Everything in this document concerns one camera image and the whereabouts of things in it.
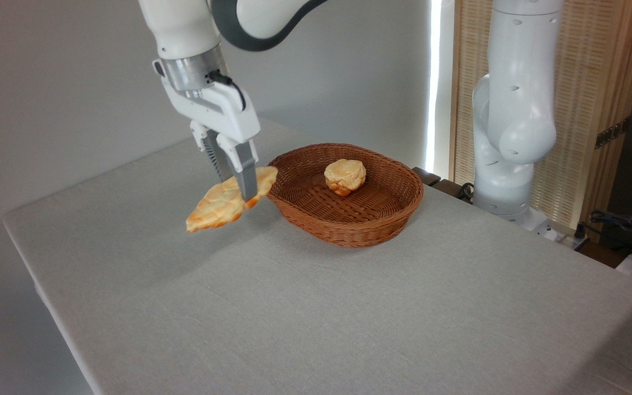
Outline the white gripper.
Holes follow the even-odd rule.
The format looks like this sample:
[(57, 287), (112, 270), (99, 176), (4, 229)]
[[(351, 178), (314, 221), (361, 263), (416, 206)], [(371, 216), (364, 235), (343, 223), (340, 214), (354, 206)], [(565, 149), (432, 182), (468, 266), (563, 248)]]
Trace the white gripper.
[(256, 148), (261, 130), (249, 95), (224, 75), (216, 59), (154, 62), (173, 107), (191, 120), (196, 144), (208, 155), (221, 182), (235, 178), (242, 199), (257, 195)]

